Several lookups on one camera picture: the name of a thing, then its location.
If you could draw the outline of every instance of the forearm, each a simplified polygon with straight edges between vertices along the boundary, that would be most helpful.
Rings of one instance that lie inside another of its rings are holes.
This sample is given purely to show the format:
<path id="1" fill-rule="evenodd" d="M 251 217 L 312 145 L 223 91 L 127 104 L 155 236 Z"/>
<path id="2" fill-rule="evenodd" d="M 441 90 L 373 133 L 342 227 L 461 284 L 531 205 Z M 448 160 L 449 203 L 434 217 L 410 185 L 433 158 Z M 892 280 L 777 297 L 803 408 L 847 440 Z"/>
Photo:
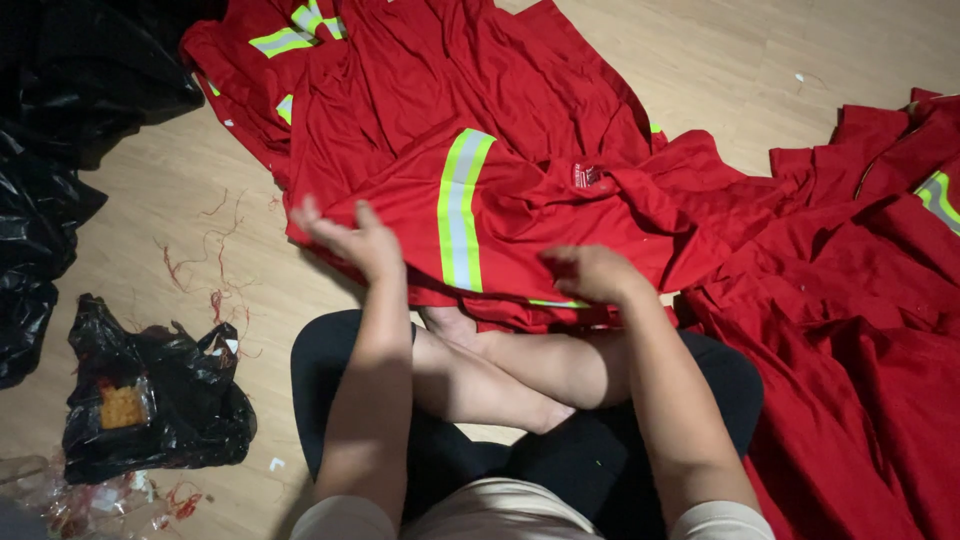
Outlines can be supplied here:
<path id="1" fill-rule="evenodd" d="M 759 511 L 709 385 L 653 288 L 639 289 L 621 310 L 633 353 L 636 418 L 667 525 L 707 501 L 735 501 Z"/>
<path id="2" fill-rule="evenodd" d="M 372 284 L 360 331 L 330 408 L 316 499 L 370 499 L 399 527 L 413 406 L 404 280 Z"/>

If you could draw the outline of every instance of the clothing tag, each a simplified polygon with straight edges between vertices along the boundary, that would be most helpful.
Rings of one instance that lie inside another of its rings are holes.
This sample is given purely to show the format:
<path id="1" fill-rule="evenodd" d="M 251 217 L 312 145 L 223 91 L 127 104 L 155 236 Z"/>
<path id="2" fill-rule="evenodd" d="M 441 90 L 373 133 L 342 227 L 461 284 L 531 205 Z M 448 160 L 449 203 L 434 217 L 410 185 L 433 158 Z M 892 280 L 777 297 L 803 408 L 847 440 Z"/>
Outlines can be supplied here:
<path id="1" fill-rule="evenodd" d="M 590 187 L 594 182 L 600 180 L 600 171 L 596 165 L 585 169 L 580 163 L 573 165 L 573 184 L 577 187 Z"/>

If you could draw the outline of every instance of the black pants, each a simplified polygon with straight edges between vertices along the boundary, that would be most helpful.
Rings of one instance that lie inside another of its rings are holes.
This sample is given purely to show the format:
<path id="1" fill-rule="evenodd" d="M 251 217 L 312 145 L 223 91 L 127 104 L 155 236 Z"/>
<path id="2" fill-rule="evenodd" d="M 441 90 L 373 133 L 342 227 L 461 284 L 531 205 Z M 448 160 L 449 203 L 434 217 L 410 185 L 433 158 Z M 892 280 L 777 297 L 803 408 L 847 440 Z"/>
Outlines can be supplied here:
<path id="1" fill-rule="evenodd" d="M 290 359 L 294 411 L 314 479 L 326 418 L 360 328 L 361 311 L 319 317 L 300 332 Z M 416 326 L 412 332 L 416 339 Z M 681 338 L 720 405 L 737 452 L 747 452 L 763 403 L 756 369 L 737 351 L 696 333 Z M 590 519 L 607 538 L 664 538 L 660 500 L 630 403 L 577 411 L 544 435 L 513 447 L 470 441 L 456 426 L 414 406 L 407 451 L 404 523 L 483 477 L 537 483 Z"/>

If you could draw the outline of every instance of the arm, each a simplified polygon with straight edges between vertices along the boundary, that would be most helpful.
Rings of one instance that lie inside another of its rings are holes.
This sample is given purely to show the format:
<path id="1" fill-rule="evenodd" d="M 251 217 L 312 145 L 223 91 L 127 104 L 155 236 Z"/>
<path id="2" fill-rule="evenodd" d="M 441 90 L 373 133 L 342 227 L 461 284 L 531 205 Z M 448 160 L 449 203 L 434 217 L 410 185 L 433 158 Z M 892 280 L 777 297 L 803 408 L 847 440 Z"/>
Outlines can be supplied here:
<path id="1" fill-rule="evenodd" d="M 291 218 L 370 283 L 356 344 L 330 407 L 314 499 L 369 499 L 398 531 L 413 406 L 413 342 L 399 244 L 365 202 L 357 204 L 357 231 L 322 219 L 309 197 Z"/>
<path id="2" fill-rule="evenodd" d="M 670 324 L 657 291 L 625 258 L 602 246 L 544 252 L 568 294 L 620 309 L 631 345 L 631 395 L 668 528 L 691 507 L 733 501 L 760 511 L 700 368 Z"/>

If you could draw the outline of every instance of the plastic bag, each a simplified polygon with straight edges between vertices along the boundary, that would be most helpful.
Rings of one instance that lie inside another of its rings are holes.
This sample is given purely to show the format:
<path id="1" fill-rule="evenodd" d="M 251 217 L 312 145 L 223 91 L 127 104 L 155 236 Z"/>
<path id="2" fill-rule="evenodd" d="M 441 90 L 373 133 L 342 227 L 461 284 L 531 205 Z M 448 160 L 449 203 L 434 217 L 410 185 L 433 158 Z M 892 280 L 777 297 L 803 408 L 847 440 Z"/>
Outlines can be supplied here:
<path id="1" fill-rule="evenodd" d="M 198 342 L 172 324 L 176 333 L 161 326 L 129 333 L 102 299 L 80 297 L 69 336 L 80 365 L 63 432 L 67 482 L 247 456 L 256 415 L 233 382 L 236 329 L 222 323 Z"/>
<path id="2" fill-rule="evenodd" d="M 106 201 L 0 132 L 0 389 L 36 369 L 57 303 L 50 281 L 73 263 L 77 228 Z"/>
<path id="3" fill-rule="evenodd" d="M 224 0 L 52 0 L 22 53 L 0 128 L 45 157 L 95 169 L 117 142 L 204 104 L 176 51 L 189 23 Z"/>
<path id="4" fill-rule="evenodd" d="M 0 519 L 11 538 L 146 540 L 169 522 L 169 504 L 146 472 L 70 486 L 63 480 L 62 455 L 53 463 L 38 455 L 0 460 L 3 499 L 16 504 L 4 508 Z"/>

